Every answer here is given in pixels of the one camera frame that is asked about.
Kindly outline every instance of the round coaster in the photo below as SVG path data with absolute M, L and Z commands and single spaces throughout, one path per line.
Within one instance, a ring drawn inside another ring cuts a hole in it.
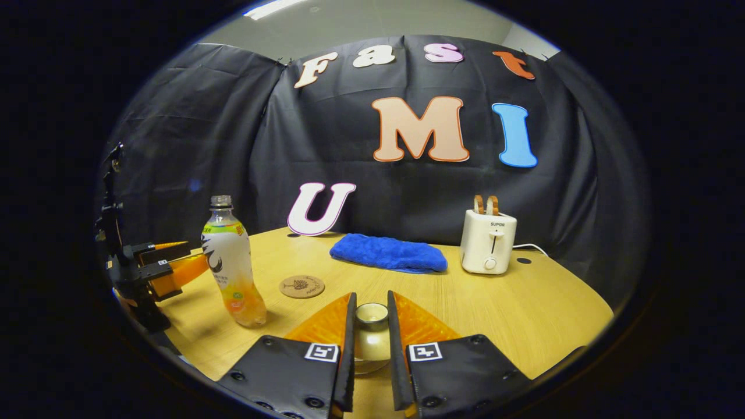
M 279 283 L 279 290 L 292 298 L 311 298 L 323 292 L 323 281 L 309 275 L 295 275 Z

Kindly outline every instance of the blue towel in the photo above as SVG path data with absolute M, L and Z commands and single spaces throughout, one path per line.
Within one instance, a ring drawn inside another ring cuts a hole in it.
M 389 237 L 347 234 L 329 251 L 334 259 L 409 274 L 443 272 L 448 268 L 443 252 L 426 243 L 402 242 Z

